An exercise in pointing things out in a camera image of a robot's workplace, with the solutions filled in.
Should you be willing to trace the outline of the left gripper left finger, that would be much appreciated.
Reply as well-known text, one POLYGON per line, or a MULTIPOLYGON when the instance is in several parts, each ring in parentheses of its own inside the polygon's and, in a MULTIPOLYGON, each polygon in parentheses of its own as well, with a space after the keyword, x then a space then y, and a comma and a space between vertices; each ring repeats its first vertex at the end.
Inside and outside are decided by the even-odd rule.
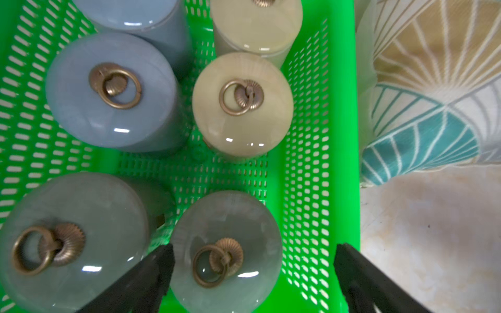
POLYGON ((172 244, 160 245, 80 312, 159 312, 175 266, 172 244))

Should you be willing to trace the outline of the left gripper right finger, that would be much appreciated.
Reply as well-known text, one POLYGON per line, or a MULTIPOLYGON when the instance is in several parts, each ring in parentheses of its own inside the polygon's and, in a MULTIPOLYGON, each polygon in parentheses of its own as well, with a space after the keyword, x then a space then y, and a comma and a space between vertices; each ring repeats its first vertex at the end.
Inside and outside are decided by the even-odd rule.
POLYGON ((349 312, 429 312, 348 243, 337 245, 333 266, 349 312))

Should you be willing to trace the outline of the grey-green tea canister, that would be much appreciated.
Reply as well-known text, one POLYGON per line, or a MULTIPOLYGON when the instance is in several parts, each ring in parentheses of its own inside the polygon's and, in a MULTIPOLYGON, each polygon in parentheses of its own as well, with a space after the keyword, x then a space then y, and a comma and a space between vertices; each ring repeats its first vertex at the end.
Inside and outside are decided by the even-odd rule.
POLYGON ((139 263, 175 215, 160 182, 72 173, 28 193, 1 229, 1 287, 28 312, 76 312, 139 263))
POLYGON ((225 190, 184 212, 170 242, 170 288, 188 312, 254 312, 281 271, 283 245, 270 210, 255 197, 225 190))

